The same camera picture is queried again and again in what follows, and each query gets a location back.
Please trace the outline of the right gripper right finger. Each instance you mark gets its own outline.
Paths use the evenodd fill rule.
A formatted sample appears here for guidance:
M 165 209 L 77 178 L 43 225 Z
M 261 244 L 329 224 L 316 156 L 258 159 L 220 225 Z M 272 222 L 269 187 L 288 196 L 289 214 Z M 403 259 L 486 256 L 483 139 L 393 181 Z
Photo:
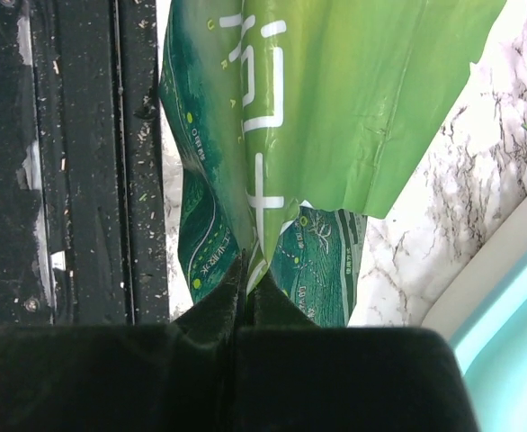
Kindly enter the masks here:
M 236 336 L 239 431 L 475 431 L 447 342 L 423 328 L 321 328 L 265 277 Z

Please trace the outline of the green litter bag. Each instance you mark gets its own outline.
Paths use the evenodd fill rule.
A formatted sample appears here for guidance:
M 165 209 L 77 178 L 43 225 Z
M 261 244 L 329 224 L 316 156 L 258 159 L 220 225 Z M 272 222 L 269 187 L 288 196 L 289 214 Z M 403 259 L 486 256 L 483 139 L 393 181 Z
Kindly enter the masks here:
M 467 84 L 501 1 L 174 1 L 160 97 L 192 300 L 238 258 L 322 327 Z

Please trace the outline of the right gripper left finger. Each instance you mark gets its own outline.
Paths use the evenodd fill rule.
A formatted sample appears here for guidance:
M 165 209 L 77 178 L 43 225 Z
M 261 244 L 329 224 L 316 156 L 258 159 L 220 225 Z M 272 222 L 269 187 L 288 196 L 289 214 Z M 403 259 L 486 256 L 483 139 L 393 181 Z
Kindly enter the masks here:
M 0 431 L 227 431 L 246 258 L 168 324 L 0 328 Z

